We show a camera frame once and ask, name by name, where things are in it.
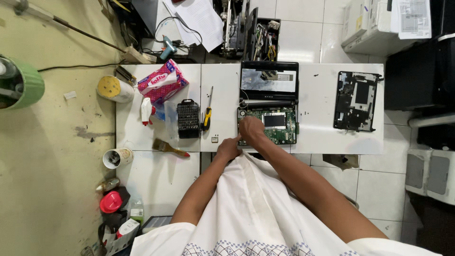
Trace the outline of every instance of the green circuit board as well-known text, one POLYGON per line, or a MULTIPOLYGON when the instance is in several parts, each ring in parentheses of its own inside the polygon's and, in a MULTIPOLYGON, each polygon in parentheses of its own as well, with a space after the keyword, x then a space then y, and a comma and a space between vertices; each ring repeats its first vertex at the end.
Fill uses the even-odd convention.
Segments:
MULTIPOLYGON (((255 109, 237 109, 237 124, 246 116, 253 116, 261 120, 265 127, 264 134, 277 145, 296 144, 298 134, 298 122, 296 122, 295 108, 273 107, 255 109)), ((244 140, 238 142, 239 146, 248 146, 244 140)))

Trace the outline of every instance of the hand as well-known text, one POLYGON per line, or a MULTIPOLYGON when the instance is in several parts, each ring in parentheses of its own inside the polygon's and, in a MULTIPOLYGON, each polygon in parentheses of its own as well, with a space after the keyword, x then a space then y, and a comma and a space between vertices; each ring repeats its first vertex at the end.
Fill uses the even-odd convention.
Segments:
POLYGON ((215 158, 223 159, 229 162, 236 158, 242 153, 241 149, 237 148, 237 142, 240 140, 240 134, 235 138, 224 139, 221 145, 218 147, 217 155, 215 158))
POLYGON ((240 120, 239 132, 248 145, 252 147, 261 139, 267 138, 264 129, 264 124, 256 117, 245 117, 240 120))

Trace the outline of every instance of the red lid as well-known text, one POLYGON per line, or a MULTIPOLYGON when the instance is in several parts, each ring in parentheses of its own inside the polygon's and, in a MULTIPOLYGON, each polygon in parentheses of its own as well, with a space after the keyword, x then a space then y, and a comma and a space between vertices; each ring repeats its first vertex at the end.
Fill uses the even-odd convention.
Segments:
POLYGON ((100 209, 105 213, 113 213, 118 210, 123 203, 117 191, 111 191, 100 201, 100 209))

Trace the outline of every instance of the yellow wall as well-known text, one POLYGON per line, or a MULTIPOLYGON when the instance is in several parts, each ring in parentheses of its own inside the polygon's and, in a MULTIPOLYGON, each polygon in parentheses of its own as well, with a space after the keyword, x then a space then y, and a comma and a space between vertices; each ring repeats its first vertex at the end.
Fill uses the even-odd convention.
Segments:
MULTIPOLYGON (((92 35, 124 47, 96 0, 31 0, 92 35)), ((37 69, 119 62, 115 49, 0 4, 0 53, 37 69)), ((0 111, 0 254, 79 255, 97 242, 99 195, 112 175, 101 157, 115 146, 115 104, 95 86, 113 67, 43 72, 33 106, 0 111), (77 98, 63 94, 76 91, 77 98)))

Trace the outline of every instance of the paintbrush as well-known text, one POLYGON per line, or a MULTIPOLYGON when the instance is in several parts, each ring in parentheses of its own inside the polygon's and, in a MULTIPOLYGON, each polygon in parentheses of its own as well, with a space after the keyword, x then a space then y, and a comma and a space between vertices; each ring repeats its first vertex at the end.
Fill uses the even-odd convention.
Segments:
POLYGON ((181 155, 181 156, 184 156, 184 157, 189 157, 190 156, 190 154, 188 154, 187 152, 185 152, 183 150, 175 149, 175 148, 171 147, 169 145, 169 143, 167 143, 165 141, 162 141, 162 140, 160 140, 158 138, 156 138, 155 141, 153 142, 152 149, 158 150, 158 151, 161 151, 161 152, 174 152, 177 155, 181 155))

